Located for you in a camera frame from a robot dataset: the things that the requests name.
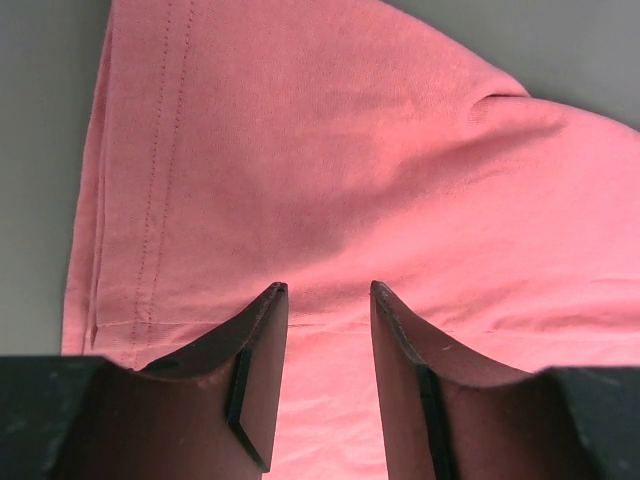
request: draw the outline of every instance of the gray surface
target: gray surface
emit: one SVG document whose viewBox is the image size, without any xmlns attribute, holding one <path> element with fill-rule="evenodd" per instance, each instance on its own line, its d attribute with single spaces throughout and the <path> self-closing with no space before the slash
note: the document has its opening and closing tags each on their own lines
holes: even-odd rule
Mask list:
<svg viewBox="0 0 640 480">
<path fill-rule="evenodd" d="M 638 0 L 390 0 L 537 95 L 640 127 Z M 0 353 L 59 350 L 106 0 L 0 0 Z"/>
<path fill-rule="evenodd" d="M 108 4 L 0 0 L 0 352 L 60 349 L 82 147 Z"/>
</svg>

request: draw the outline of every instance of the cotton cloth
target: cotton cloth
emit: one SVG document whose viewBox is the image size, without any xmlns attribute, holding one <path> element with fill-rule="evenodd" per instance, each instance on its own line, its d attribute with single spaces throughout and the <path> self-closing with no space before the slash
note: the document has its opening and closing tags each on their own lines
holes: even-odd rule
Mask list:
<svg viewBox="0 0 640 480">
<path fill-rule="evenodd" d="M 114 0 L 63 353 L 140 369 L 287 282 L 269 478 L 384 479 L 370 281 L 515 367 L 640 364 L 639 185 L 638 132 L 380 1 Z"/>
</svg>

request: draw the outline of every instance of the stitching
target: stitching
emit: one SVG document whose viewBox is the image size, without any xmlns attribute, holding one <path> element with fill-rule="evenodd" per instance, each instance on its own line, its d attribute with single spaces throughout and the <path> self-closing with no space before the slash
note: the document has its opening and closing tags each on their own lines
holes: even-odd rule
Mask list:
<svg viewBox="0 0 640 480">
<path fill-rule="evenodd" d="M 158 115 L 156 117 L 156 132 L 153 139 L 153 152 L 151 154 L 151 176 L 149 178 L 149 190 L 147 195 L 147 211 L 145 214 L 144 221 L 144 241 L 142 243 L 142 258 L 140 261 L 140 270 L 138 271 L 138 280 L 136 283 L 136 292 L 134 296 L 133 302 L 133 318 L 134 322 L 131 328 L 131 337 L 130 337 L 130 352 L 133 353 L 134 349 L 134 338 L 135 338 L 135 319 L 139 319 L 144 321 L 142 315 L 140 315 L 140 294 L 142 288 L 142 275 L 145 270 L 145 265 L 147 263 L 147 257 L 149 254 L 149 224 L 151 222 L 151 204 L 152 204 L 152 194 L 153 194 L 153 186 L 155 183 L 156 171 L 157 171 L 157 163 L 158 163 L 158 142 L 160 139 L 160 126 L 162 120 L 162 110 L 164 106 L 165 96 L 164 90 L 166 86 L 167 80 L 167 56 L 169 53 L 169 28 L 171 27 L 171 10 L 172 4 L 171 2 L 167 3 L 167 23 L 165 24 L 165 32 L 164 32 L 164 51 L 162 53 L 162 70 L 160 74 L 160 95 L 158 97 L 158 104 L 156 109 L 158 110 Z M 138 354 L 134 355 L 134 368 L 138 362 Z"/>
<path fill-rule="evenodd" d="M 106 192 L 105 192 L 105 187 L 106 187 L 106 162 L 107 162 L 107 140 L 108 140 L 108 126 L 110 125 L 109 123 L 109 113 L 110 113 L 110 109 L 109 109 L 109 86 L 113 83 L 112 82 L 112 72 L 111 72 L 111 66 L 112 66 L 112 51 L 113 51 L 113 14 L 109 13 L 109 20 L 108 20 L 108 24 L 107 24 L 107 34 L 105 37 L 105 47 L 104 47 L 104 53 L 102 54 L 102 59 L 101 59 L 101 63 L 102 65 L 100 66 L 100 73 L 99 73 L 99 78 L 98 78 L 98 82 L 100 82 L 98 84 L 98 86 L 96 87 L 96 99 L 98 100 L 99 103 L 103 105 L 103 110 L 102 110 L 102 122 L 100 125 L 100 144 L 99 144 L 99 155 L 98 155 L 98 159 L 99 159 L 99 164 L 98 164 L 98 179 L 96 180 L 96 186 L 98 189 L 98 202 L 96 204 L 97 207 L 97 211 L 96 211 L 96 235 L 94 237 L 94 249 L 93 249 L 93 254 L 94 254 L 94 262 L 92 264 L 92 274 L 93 274 L 93 278 L 92 278 L 92 283 L 91 283 L 91 287 L 89 290 L 89 303 L 87 305 L 87 322 L 84 325 L 84 335 L 82 337 L 82 351 L 81 354 L 85 355 L 87 354 L 87 350 L 91 351 L 93 350 L 94 344 L 95 344 L 95 340 L 96 340 L 96 335 L 97 335 L 97 331 L 98 331 L 98 302 L 97 302 L 97 296 L 98 296 L 98 285 L 99 285 L 99 280 L 100 280 L 100 267 L 102 265 L 102 245 L 104 243 L 104 227 L 105 227 L 105 216 L 106 216 L 106 209 L 105 209 L 105 198 L 106 198 Z"/>
<path fill-rule="evenodd" d="M 182 71 L 180 75 L 180 86 L 178 87 L 178 105 L 176 108 L 176 116 L 173 125 L 173 138 L 171 140 L 171 158 L 169 160 L 169 171 L 167 173 L 167 189 L 164 196 L 164 207 L 162 211 L 162 226 L 160 227 L 160 239 L 158 244 L 158 261 L 156 263 L 156 271 L 153 277 L 153 283 L 151 285 L 151 296 L 149 298 L 149 323 L 147 324 L 147 349 L 151 343 L 151 326 L 153 318 L 153 309 L 155 307 L 155 295 L 156 286 L 158 284 L 158 277 L 160 276 L 160 267 L 162 264 L 162 256 L 164 253 L 164 240 L 165 231 L 167 225 L 167 217 L 169 213 L 169 200 L 171 198 L 171 187 L 173 184 L 173 170 L 176 159 L 176 153 L 178 149 L 178 131 L 180 129 L 180 120 L 182 118 L 182 106 L 184 96 L 184 83 L 187 73 L 187 57 L 189 55 L 190 39 L 191 39 L 191 26 L 193 25 L 193 12 L 194 0 L 189 2 L 189 19 L 187 21 L 187 28 L 184 36 L 184 53 L 182 55 Z"/>
</svg>

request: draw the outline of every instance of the seam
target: seam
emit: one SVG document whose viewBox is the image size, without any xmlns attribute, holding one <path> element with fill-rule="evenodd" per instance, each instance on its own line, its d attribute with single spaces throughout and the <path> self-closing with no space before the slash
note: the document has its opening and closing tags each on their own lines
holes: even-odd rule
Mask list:
<svg viewBox="0 0 640 480">
<path fill-rule="evenodd" d="M 142 243 L 142 258 L 140 260 L 140 269 L 138 271 L 138 280 L 136 283 L 136 291 L 134 295 L 133 301 L 133 318 L 131 328 L 131 336 L 130 336 L 130 352 L 133 353 L 134 350 L 134 339 L 136 332 L 136 319 L 144 320 L 142 315 L 140 314 L 140 295 L 142 289 L 142 276 L 144 274 L 145 265 L 147 263 L 147 257 L 149 254 L 149 225 L 151 222 L 151 205 L 152 205 L 152 196 L 153 196 L 153 186 L 155 184 L 156 173 L 157 173 L 157 164 L 158 164 L 158 142 L 160 139 L 160 126 L 162 120 L 162 111 L 165 103 L 164 91 L 166 87 L 167 80 L 167 56 L 169 53 L 169 29 L 171 27 L 171 10 L 172 3 L 167 2 L 167 22 L 165 24 L 165 32 L 164 32 L 164 51 L 162 54 L 162 69 L 160 73 L 160 94 L 158 96 L 158 103 L 156 106 L 156 110 L 158 114 L 156 116 L 156 132 L 153 139 L 153 150 L 151 154 L 151 175 L 149 178 L 149 189 L 147 193 L 147 210 L 145 213 L 145 221 L 144 221 L 144 240 Z M 134 367 L 138 361 L 138 354 L 134 355 Z"/>
<path fill-rule="evenodd" d="M 153 309 L 155 307 L 156 287 L 158 284 L 158 277 L 160 276 L 160 268 L 162 265 L 162 258 L 164 253 L 165 232 L 166 232 L 166 226 L 167 226 L 167 217 L 169 213 L 169 203 L 171 198 L 171 187 L 173 184 L 173 171 L 174 171 L 174 164 L 175 164 L 177 150 L 178 150 L 178 131 L 180 130 L 180 126 L 181 126 L 180 122 L 182 119 L 184 84 L 185 84 L 185 77 L 187 74 L 187 57 L 189 55 L 191 27 L 193 25 L 193 14 L 194 14 L 193 10 L 194 10 L 194 0 L 190 0 L 189 19 L 187 20 L 187 27 L 184 35 L 182 70 L 180 74 L 180 85 L 178 87 L 178 104 L 176 107 L 176 116 L 173 124 L 173 138 L 171 139 L 171 157 L 169 160 L 169 170 L 167 172 L 167 188 L 164 195 L 164 205 L 162 210 L 162 225 L 160 227 L 160 238 L 158 243 L 158 261 L 156 262 L 155 273 L 153 276 L 153 283 L 151 284 L 151 295 L 149 297 L 149 313 L 148 313 L 149 323 L 147 324 L 147 330 L 146 330 L 147 349 L 149 348 L 149 345 L 151 342 L 150 334 L 151 334 L 151 325 L 153 323 L 152 319 L 153 319 Z"/>
<path fill-rule="evenodd" d="M 206 321 L 206 322 L 148 322 L 148 321 L 127 321 L 127 322 L 121 322 L 121 323 L 108 323 L 105 325 L 102 325 L 100 328 L 109 328 L 109 327 L 122 327 L 122 326 L 127 326 L 127 325 L 151 325 L 153 326 L 191 326 L 191 325 L 212 325 L 212 326 L 218 326 L 218 325 L 222 325 L 223 323 L 225 323 L 227 320 L 231 319 L 232 317 L 227 317 L 224 320 L 221 320 L 219 322 L 210 322 L 210 321 Z M 289 329 L 296 329 L 296 328 L 317 328 L 317 327 L 343 327 L 343 326 L 360 326 L 360 327 L 371 327 L 370 323 L 360 323 L 360 322 L 349 322 L 349 323 L 337 323 L 337 324 L 331 324 L 331 323 L 307 323 L 307 324 L 303 324 L 303 325 L 296 325 L 296 324 L 289 324 L 288 328 Z M 458 340 L 459 336 L 465 336 L 467 335 L 465 332 L 458 332 L 455 330 L 441 330 L 442 332 L 454 337 L 456 340 Z M 336 332 L 334 330 L 328 330 L 328 331 L 322 331 L 323 333 L 345 333 L 347 335 L 354 333 L 354 332 Z M 622 334 L 615 334 L 615 333 L 611 333 L 605 336 L 599 335 L 597 337 L 597 339 L 590 339 L 590 338 L 584 338 L 584 337 L 571 337 L 571 336 L 564 336 L 564 335 L 530 335 L 530 334 L 526 334 L 526 333 L 522 333 L 522 334 L 518 334 L 518 333 L 512 333 L 512 332 L 500 332 L 500 331 L 491 331 L 491 330 L 487 330 L 487 331 L 483 331 L 483 332 L 479 332 L 479 334 L 484 334 L 484 335 L 491 335 L 494 337 L 519 337 L 519 338 L 527 338 L 527 339 L 536 339 L 536 340 L 557 340 L 557 341 L 566 341 L 566 342 L 584 342 L 584 343 L 600 343 L 603 340 L 604 341 L 610 341 L 610 340 L 618 340 L 621 341 L 622 343 L 631 343 L 631 342 L 637 342 L 640 341 L 640 336 L 638 335 L 625 335 L 624 333 Z M 458 340 L 460 343 L 465 344 L 464 340 Z"/>
<path fill-rule="evenodd" d="M 91 113 L 91 126 L 89 128 L 89 132 L 87 133 L 87 138 L 91 135 L 91 129 L 95 128 L 95 121 L 99 118 L 99 110 L 100 105 L 102 106 L 102 122 L 100 125 L 100 143 L 98 150 L 98 168 L 95 188 L 98 191 L 98 198 L 96 200 L 96 215 L 95 215 L 95 235 L 93 237 L 93 263 L 91 265 L 92 268 L 92 278 L 91 285 L 89 287 L 89 298 L 87 304 L 87 316 L 86 322 L 84 324 L 83 335 L 82 335 L 82 346 L 81 346 L 81 354 L 85 355 L 87 351 L 91 351 L 93 349 L 93 344 L 95 342 L 96 331 L 98 327 L 98 315 L 97 315 L 97 294 L 98 294 L 98 284 L 99 284 L 99 268 L 98 265 L 102 263 L 102 243 L 104 242 L 104 226 L 105 226 L 105 209 L 104 209 L 104 199 L 105 199 L 105 165 L 106 165 L 106 144 L 107 144 L 107 132 L 109 126 L 109 102 L 108 102 L 108 92 L 109 85 L 111 84 L 111 55 L 113 48 L 113 13 L 109 13 L 109 20 L 107 23 L 107 33 L 105 36 L 105 43 L 101 57 L 101 65 L 100 72 L 98 76 L 98 85 L 96 87 L 96 94 L 94 104 L 92 105 L 92 113 Z M 87 152 L 83 153 L 83 161 L 82 161 L 82 177 L 85 177 L 85 168 L 86 168 L 86 155 Z M 81 186 L 80 192 L 84 190 L 84 184 Z"/>
</svg>

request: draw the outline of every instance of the pink t-shirt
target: pink t-shirt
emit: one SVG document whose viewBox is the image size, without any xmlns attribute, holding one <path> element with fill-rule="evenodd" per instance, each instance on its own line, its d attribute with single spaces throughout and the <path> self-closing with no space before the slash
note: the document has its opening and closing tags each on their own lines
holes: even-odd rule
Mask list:
<svg viewBox="0 0 640 480">
<path fill-rule="evenodd" d="M 271 480 L 384 479 L 368 289 L 496 360 L 640 364 L 640 138 L 377 0 L 114 0 L 63 351 L 142 368 L 273 281 Z"/>
</svg>

